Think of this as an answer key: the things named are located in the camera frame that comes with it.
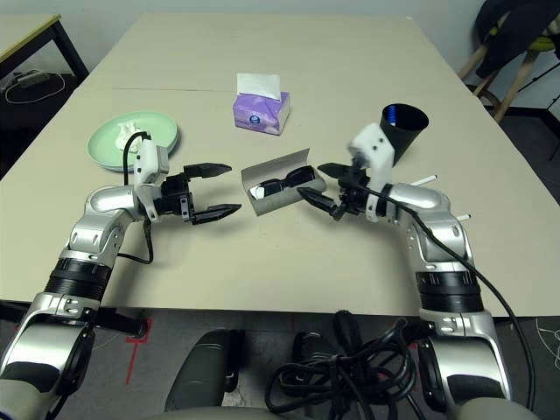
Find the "table surface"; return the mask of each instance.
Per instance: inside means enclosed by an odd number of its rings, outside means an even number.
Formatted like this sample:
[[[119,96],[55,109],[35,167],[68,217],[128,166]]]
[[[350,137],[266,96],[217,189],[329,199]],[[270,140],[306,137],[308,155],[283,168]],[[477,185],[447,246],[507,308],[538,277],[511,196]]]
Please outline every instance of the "table surface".
[[[0,15],[0,63],[59,20],[60,15]]]
[[[293,99],[280,137],[234,126],[242,72],[280,74]],[[170,174],[199,162],[234,168],[195,179],[195,207],[242,208],[206,225],[167,217],[154,226],[154,263],[120,259],[104,305],[416,315],[405,255],[383,226],[352,215],[337,223],[304,202],[256,217],[241,181],[241,169],[307,147],[312,165],[349,162],[348,142],[391,102],[430,118],[393,180],[436,173],[430,187],[455,214],[472,214],[475,262],[516,313],[557,314],[560,207],[405,17],[143,15],[0,183],[0,298],[43,290],[85,198],[122,183],[89,159],[89,136],[121,113],[153,109],[179,126]],[[122,250],[144,247],[131,226]],[[483,298],[505,313],[485,288]]]

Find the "black sunglasses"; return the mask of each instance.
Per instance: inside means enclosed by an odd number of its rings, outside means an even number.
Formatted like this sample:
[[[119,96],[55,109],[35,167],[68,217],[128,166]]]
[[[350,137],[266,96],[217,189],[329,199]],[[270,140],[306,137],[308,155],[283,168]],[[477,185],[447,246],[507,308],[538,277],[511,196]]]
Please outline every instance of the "black sunglasses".
[[[285,188],[300,186],[315,179],[315,171],[311,166],[294,169],[284,179],[268,179],[248,189],[255,200],[260,200],[272,194],[280,193]]]

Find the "light green plate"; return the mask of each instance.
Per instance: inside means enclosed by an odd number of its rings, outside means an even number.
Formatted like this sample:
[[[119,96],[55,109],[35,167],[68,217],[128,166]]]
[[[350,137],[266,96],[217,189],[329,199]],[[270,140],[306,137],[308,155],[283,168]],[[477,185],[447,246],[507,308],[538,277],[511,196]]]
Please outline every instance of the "light green plate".
[[[99,165],[111,171],[123,171],[123,151],[115,146],[121,131],[119,123],[134,122],[142,130],[150,132],[151,139],[171,153],[178,141],[177,124],[167,115],[155,111],[135,111],[122,114],[105,122],[87,142],[87,153]],[[129,171],[136,153],[129,153]]]

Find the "tissue box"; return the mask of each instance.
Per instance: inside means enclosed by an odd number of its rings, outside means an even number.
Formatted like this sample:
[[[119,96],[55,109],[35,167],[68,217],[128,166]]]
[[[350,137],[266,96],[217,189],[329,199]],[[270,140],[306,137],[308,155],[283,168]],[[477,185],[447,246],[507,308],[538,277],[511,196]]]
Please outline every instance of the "tissue box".
[[[234,103],[235,125],[280,136],[290,113],[290,94],[282,92],[281,98],[277,101],[258,94],[238,94]]]

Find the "silver robot arm segment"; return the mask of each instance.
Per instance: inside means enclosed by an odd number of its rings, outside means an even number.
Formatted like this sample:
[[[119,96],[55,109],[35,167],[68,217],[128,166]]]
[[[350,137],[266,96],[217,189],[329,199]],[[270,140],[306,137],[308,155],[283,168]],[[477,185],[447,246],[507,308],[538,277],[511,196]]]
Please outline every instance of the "silver robot arm segment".
[[[466,232],[451,213],[449,199],[418,185],[391,183],[395,152],[377,124],[363,129],[348,149],[353,155],[352,166],[319,167],[339,181],[339,205],[310,188],[298,190],[335,220],[345,213],[365,214],[368,221],[384,222],[400,236],[421,298],[419,316],[430,331],[419,343],[426,402],[433,410],[455,418],[460,407],[474,398],[511,399],[494,322],[482,304],[476,276],[433,243],[409,213],[367,190],[383,193],[414,210],[436,238],[473,264]]]
[[[130,223],[157,222],[163,214],[192,224],[217,221],[241,205],[222,204],[195,212],[189,180],[214,177],[224,164],[184,167],[167,177],[167,151],[144,139],[134,163],[134,185],[108,186],[87,198],[45,290],[33,299],[0,365],[0,418],[52,419],[83,382],[95,326],[143,335],[145,321],[110,312],[100,303]]]

